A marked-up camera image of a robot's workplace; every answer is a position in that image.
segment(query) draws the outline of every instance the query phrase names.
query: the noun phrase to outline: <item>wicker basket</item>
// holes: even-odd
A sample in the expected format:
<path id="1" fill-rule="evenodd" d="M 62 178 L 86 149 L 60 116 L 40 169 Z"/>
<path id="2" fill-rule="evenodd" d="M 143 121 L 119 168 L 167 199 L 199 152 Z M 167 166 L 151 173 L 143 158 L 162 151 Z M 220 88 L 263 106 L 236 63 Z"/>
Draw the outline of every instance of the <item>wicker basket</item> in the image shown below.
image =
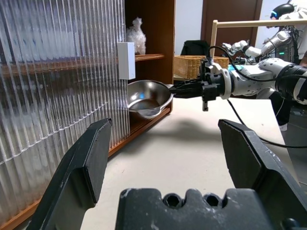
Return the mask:
<path id="1" fill-rule="evenodd" d="M 185 79 L 193 79 L 197 77 L 200 71 L 201 59 L 205 56 L 175 56 L 174 57 L 174 74 Z M 214 62 L 220 64 L 224 69 L 228 68 L 228 58 L 214 57 Z"/>

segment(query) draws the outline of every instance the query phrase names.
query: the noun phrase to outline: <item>wooden shelf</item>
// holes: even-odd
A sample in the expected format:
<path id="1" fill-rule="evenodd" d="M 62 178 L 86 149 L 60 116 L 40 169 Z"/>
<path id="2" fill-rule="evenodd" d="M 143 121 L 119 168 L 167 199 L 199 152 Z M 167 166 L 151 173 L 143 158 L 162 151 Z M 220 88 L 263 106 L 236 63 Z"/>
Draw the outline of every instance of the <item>wooden shelf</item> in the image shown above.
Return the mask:
<path id="1" fill-rule="evenodd" d="M 30 216 L 32 216 L 40 202 L 40 199 L 35 201 L 32 205 L 27 207 L 25 210 L 20 212 L 18 215 L 14 216 L 8 222 L 4 223 L 0 226 L 0 230 L 13 230 L 18 225 L 22 224 L 25 220 L 27 220 Z"/>
<path id="2" fill-rule="evenodd" d="M 145 61 L 153 59 L 162 59 L 164 54 L 145 54 L 145 55 L 136 55 L 135 61 Z M 18 68 L 22 75 L 34 74 L 36 73 L 46 73 L 50 71 L 62 71 L 62 70 L 72 70 L 72 69 L 81 69 L 81 68 L 90 68 L 95 66 L 104 65 L 105 59 L 98 58 L 89 58 L 89 57 L 79 57 L 79 58 L 70 58 L 57 61 L 49 62 L 29 62 L 27 65 L 19 63 L 19 65 L 11 65 L 13 76 L 19 76 Z M 8 65 L 0 65 L 2 73 L 5 78 L 10 77 L 10 69 Z"/>
<path id="3" fill-rule="evenodd" d="M 164 58 L 164 54 L 135 55 L 135 61 L 145 61 L 145 60 L 154 60 L 154 59 L 162 59 L 162 58 Z"/>
<path id="4" fill-rule="evenodd" d="M 146 129 L 152 127 L 162 118 L 164 118 L 168 113 L 171 112 L 171 108 L 165 108 L 162 113 L 150 120 L 135 120 L 130 119 L 130 135 L 120 143 L 118 143 L 115 147 L 111 148 L 109 151 L 109 157 L 112 156 L 116 151 L 127 145 L 130 141 L 135 139 L 137 136 L 142 134 Z"/>

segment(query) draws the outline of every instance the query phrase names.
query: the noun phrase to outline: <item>screw hole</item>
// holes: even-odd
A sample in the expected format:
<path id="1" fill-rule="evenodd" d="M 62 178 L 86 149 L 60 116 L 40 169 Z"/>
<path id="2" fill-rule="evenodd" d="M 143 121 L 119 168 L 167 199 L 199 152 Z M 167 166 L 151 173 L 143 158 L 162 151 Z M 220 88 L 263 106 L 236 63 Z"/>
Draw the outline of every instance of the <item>screw hole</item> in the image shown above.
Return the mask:
<path id="1" fill-rule="evenodd" d="M 167 194 L 163 199 L 163 203 L 170 208 L 182 207 L 181 198 L 177 194 Z"/>
<path id="2" fill-rule="evenodd" d="M 210 206 L 217 206 L 219 204 L 219 200 L 213 195 L 209 195 L 206 201 Z"/>

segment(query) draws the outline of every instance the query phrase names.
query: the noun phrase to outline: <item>white box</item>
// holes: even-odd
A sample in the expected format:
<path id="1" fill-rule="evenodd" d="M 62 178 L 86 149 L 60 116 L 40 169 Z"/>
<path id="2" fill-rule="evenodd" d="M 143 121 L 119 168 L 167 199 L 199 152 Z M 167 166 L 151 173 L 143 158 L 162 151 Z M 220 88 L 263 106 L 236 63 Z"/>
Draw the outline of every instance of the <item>white box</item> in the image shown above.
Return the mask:
<path id="1" fill-rule="evenodd" d="M 118 42 L 119 79 L 135 79 L 134 42 Z"/>

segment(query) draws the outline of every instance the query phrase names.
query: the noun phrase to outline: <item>table surface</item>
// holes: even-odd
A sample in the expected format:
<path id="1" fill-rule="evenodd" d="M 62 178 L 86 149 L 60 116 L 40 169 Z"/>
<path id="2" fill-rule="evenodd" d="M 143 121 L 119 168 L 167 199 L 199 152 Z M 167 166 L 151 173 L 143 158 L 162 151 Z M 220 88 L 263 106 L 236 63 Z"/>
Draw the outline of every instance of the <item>table surface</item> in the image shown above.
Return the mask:
<path id="1" fill-rule="evenodd" d="M 269 100 L 230 99 L 246 125 L 263 138 L 284 144 Z M 228 173 L 221 118 L 238 122 L 227 101 L 218 98 L 202 111 L 201 98 L 174 99 L 173 112 L 109 160 L 100 199 L 84 216 L 82 230 L 114 229 L 119 194 L 126 188 L 157 188 L 162 196 L 189 188 L 221 197 L 234 187 Z M 288 151 L 268 147 L 297 180 Z"/>

